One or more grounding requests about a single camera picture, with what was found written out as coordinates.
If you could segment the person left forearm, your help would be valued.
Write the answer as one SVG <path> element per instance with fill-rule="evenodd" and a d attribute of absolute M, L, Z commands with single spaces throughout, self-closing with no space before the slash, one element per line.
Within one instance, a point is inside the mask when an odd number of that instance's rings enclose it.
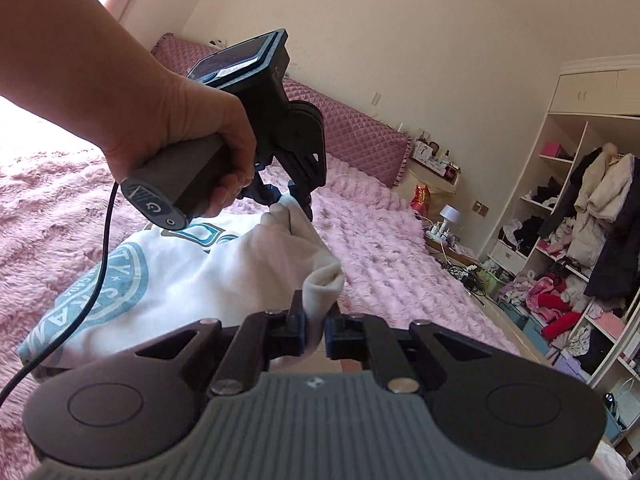
<path fill-rule="evenodd" d="M 1 94 L 96 144 L 163 144 L 174 76 L 98 0 L 1 0 Z"/>

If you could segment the person left hand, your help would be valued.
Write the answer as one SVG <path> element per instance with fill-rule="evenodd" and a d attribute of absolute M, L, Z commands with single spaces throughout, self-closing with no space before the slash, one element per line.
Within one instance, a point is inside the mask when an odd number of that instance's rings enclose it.
<path fill-rule="evenodd" d="M 96 142 L 114 178 L 128 177 L 170 144 L 218 133 L 231 150 L 231 169 L 210 193 L 206 214 L 215 217 L 230 206 L 254 174 L 256 140 L 240 100 L 157 62 L 126 73 L 122 83 Z"/>

